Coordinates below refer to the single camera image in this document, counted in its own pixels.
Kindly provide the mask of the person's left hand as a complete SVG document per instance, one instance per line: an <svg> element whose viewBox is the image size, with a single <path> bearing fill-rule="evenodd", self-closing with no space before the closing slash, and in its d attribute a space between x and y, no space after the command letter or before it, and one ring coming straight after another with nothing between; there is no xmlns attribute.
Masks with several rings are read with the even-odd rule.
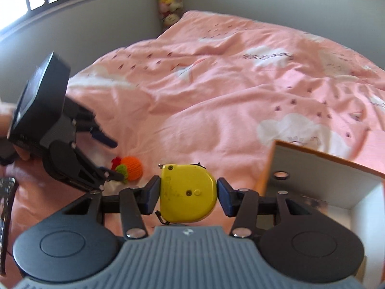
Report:
<svg viewBox="0 0 385 289"><path fill-rule="evenodd" d="M16 109L16 105L8 102L0 102L0 129L1 129L1 137L8 136L8 130L10 125L13 122L13 115ZM30 152L26 151L18 147L17 145L13 145L17 154L22 160L29 160L31 158Z"/></svg>

